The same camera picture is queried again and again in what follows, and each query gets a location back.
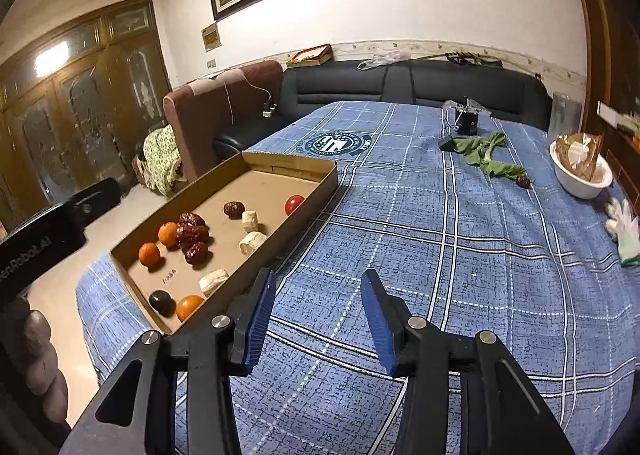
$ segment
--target blue gripper pad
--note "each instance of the blue gripper pad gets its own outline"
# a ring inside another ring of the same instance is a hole
[[[360,278],[360,295],[380,364],[385,367],[387,374],[393,376],[398,360],[394,334],[387,321],[388,316],[383,311],[383,306],[386,307],[388,303],[388,295],[374,269],[367,269]]]
[[[273,310],[273,302],[275,299],[276,276],[273,274],[273,271],[269,271],[267,282],[260,292],[254,314],[247,327],[242,365],[248,373],[251,373],[253,367],[260,361],[260,353],[264,345],[264,338],[267,335],[267,327],[269,326],[271,310]]]

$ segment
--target blue plaid tablecloth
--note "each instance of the blue plaid tablecloth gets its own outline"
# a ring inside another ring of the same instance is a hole
[[[576,453],[596,453],[624,417],[638,365],[640,270],[622,269],[603,215],[561,188],[544,132],[479,119],[481,132],[508,136],[494,158],[527,167],[534,184],[524,190],[440,152],[454,116],[337,102],[254,147],[329,156],[340,187],[273,265],[278,291],[262,358],[252,376],[232,381],[243,453],[392,451],[406,384],[388,377],[374,353],[359,292],[367,267],[443,330],[494,330]],[[102,382],[149,324],[107,255],[76,295]],[[176,414],[183,453],[184,380]],[[449,386],[448,450],[457,453],[459,379]]]

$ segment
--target leather couch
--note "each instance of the leather couch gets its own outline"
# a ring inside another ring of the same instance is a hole
[[[410,60],[370,70],[359,61],[288,69],[263,61],[226,80],[196,80],[165,96],[164,111],[189,181],[334,101],[385,101],[440,107],[475,99],[501,119],[547,130],[551,99],[540,80],[513,70]],[[277,103],[262,117],[264,103]]]
[[[255,114],[227,127],[214,141],[228,158],[334,101],[385,101],[440,107],[447,99],[480,102],[494,117],[547,130],[551,99],[545,85],[513,70],[464,66],[447,61],[411,60],[370,70],[359,61],[333,61],[284,72],[274,114]]]

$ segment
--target white bowl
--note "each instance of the white bowl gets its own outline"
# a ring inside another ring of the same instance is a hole
[[[549,154],[556,166],[556,177],[562,187],[578,199],[590,200],[597,197],[604,188],[609,186],[613,181],[613,173],[607,161],[602,155],[598,155],[596,169],[593,173],[593,181],[588,182],[571,173],[567,168],[562,166],[556,153],[556,142],[552,142],[549,146]]]

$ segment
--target brown plastic wrapper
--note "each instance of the brown plastic wrapper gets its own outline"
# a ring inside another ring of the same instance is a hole
[[[574,146],[570,153],[574,143],[582,145],[582,150]],[[556,153],[562,166],[587,182],[593,179],[601,148],[601,135],[574,133],[573,135],[559,135],[556,139]]]

